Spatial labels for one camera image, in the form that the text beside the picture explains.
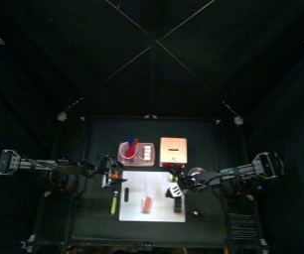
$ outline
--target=blue object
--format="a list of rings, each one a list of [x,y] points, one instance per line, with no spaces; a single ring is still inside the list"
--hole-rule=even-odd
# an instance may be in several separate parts
[[[134,143],[134,137],[131,135],[127,136],[127,143],[129,143],[129,148],[130,148]]]

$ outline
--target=black curtain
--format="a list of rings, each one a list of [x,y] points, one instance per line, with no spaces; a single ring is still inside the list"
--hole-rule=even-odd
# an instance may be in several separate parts
[[[277,152],[285,177],[266,182],[260,202],[273,253],[304,253],[304,58],[246,121],[252,156]]]
[[[13,149],[28,158],[48,159],[56,123],[56,114],[0,47],[0,151]],[[24,173],[0,178],[0,253],[15,253],[7,251],[15,251],[32,233],[38,182],[36,176]]]

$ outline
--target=yellow marker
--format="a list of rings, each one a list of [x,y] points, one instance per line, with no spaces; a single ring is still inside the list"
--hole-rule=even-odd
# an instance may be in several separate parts
[[[113,199],[113,206],[111,206],[111,215],[114,215],[115,209],[117,209],[117,196],[118,196],[118,189],[114,190],[114,199]]]

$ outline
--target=black wall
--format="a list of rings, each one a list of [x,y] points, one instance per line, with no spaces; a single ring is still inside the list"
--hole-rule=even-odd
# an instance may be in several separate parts
[[[246,121],[250,156],[276,151],[285,177],[268,182],[260,202],[275,253],[304,253],[304,59]]]

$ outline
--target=cardboard box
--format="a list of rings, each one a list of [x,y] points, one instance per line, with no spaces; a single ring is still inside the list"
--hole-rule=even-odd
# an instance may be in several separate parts
[[[187,164],[187,139],[161,138],[161,160],[162,168],[181,167]]]

